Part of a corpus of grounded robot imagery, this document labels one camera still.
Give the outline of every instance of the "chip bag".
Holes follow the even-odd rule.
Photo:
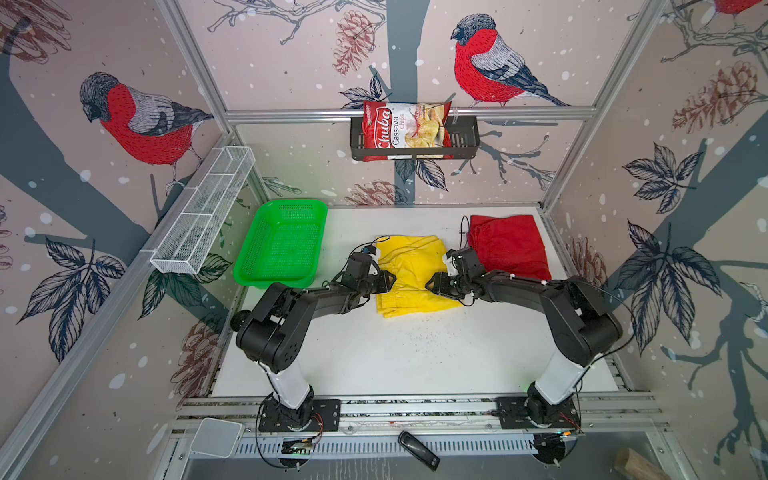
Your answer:
[[[367,101],[362,108],[365,148],[450,147],[445,119],[451,110],[446,104],[400,104]],[[411,155],[368,156],[363,161],[396,160]],[[418,155],[417,158],[453,158],[452,155]]]

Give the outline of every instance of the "black usb drive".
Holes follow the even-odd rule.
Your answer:
[[[430,449],[426,448],[415,436],[408,432],[403,432],[397,438],[397,442],[424,465],[427,465],[430,470],[433,472],[437,470],[437,466],[440,465],[440,458],[432,453]]]

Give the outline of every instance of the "yellow cloth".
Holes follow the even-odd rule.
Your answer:
[[[389,293],[376,296],[376,309],[385,318],[461,306],[460,302],[435,295],[424,287],[435,272],[448,271],[442,262],[445,245],[438,237],[392,237],[376,246],[382,254],[381,269],[397,276]]]

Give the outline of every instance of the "bird head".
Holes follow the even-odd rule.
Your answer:
[[[83,104],[83,112],[88,121],[112,119],[109,114],[107,95],[119,84],[115,77],[102,71],[94,73],[83,81],[80,86],[80,102]]]
[[[456,25],[451,34],[451,40],[456,40],[462,47],[467,45],[467,42],[477,33],[484,28],[496,29],[496,22],[493,21],[490,15],[485,13],[473,13],[467,15]]]

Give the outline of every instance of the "red cloth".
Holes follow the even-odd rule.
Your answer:
[[[469,222],[469,246],[478,253],[487,271],[504,270],[525,278],[552,280],[544,242],[532,215],[472,215]]]

